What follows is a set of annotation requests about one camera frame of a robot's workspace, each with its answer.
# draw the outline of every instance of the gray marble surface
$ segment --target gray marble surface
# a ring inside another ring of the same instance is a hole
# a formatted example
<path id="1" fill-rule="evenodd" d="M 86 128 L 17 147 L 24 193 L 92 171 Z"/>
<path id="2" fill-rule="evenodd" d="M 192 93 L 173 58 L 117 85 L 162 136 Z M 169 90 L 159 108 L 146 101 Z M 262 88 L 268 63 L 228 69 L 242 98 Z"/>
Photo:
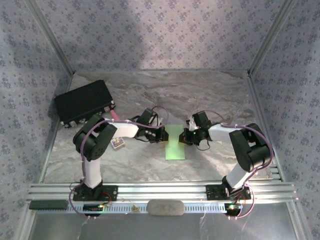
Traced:
<path id="1" fill-rule="evenodd" d="M 151 71 L 126 73 L 78 73 L 70 90 L 103 79 L 122 119 L 141 114 L 145 108 L 161 105 L 169 111 L 169 124 L 182 124 L 201 110 L 215 110 L 232 124 L 255 122 L 246 90 L 245 72 L 220 71 Z M 165 116 L 162 110 L 160 117 Z M 208 113 L 212 122 L 221 122 Z M 59 127 L 49 156 L 44 181 L 70 183 L 82 177 L 81 157 L 72 139 L 81 128 Z M 211 148 L 200 151 L 185 146 L 185 160 L 165 160 L 165 143 L 144 143 L 125 138 L 125 147 L 109 146 L 101 157 L 104 182 L 220 180 L 237 160 L 231 144 L 210 142 Z M 202 141 L 200 148 L 206 147 Z M 257 178 L 269 178 L 268 170 Z"/>

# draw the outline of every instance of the wall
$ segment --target wall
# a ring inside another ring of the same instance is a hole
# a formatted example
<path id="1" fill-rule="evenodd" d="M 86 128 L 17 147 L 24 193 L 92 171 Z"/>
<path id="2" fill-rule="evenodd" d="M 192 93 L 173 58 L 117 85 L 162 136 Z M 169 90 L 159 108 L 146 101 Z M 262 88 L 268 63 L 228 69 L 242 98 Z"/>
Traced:
<path id="1" fill-rule="evenodd" d="M 320 3 L 294 6 L 255 84 L 288 181 L 320 239 Z"/>
<path id="2" fill-rule="evenodd" d="M 0 2 L 0 239 L 12 239 L 42 171 L 70 76 L 22 1 Z"/>
<path id="3" fill-rule="evenodd" d="M 76 72 L 246 70 L 282 0 L 42 0 Z"/>

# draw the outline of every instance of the black box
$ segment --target black box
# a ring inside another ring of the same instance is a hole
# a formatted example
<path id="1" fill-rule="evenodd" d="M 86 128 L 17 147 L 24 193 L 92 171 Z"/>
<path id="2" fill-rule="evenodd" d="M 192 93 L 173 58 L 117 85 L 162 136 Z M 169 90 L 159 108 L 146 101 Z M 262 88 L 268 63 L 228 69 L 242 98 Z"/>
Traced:
<path id="1" fill-rule="evenodd" d="M 86 122 L 94 114 L 115 108 L 115 103 L 103 80 L 58 95 L 54 98 L 61 124 L 66 128 Z"/>

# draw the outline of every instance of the green block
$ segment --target green block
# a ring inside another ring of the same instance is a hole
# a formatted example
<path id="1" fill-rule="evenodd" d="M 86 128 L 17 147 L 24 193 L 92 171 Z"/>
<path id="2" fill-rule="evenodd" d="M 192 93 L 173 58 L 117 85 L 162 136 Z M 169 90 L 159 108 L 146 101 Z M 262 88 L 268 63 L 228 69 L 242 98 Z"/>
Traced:
<path id="1" fill-rule="evenodd" d="M 169 141 L 165 144 L 165 160 L 185 160 L 185 144 L 179 142 L 179 135 L 184 128 L 182 125 L 165 125 Z"/>

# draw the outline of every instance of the patterned wallpaper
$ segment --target patterned wallpaper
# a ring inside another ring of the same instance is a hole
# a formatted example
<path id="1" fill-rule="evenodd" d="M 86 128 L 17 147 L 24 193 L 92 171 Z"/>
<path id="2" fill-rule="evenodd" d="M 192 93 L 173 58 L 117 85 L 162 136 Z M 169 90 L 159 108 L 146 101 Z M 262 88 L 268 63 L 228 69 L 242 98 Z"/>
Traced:
<path id="1" fill-rule="evenodd" d="M 246 70 L 283 0 L 39 0 L 76 72 Z"/>
<path id="2" fill-rule="evenodd" d="M 12 239 L 38 181 L 70 77 L 22 1 L 0 1 L 0 239 Z"/>
<path id="3" fill-rule="evenodd" d="M 299 0 L 255 76 L 288 181 L 320 240 L 320 2 Z"/>

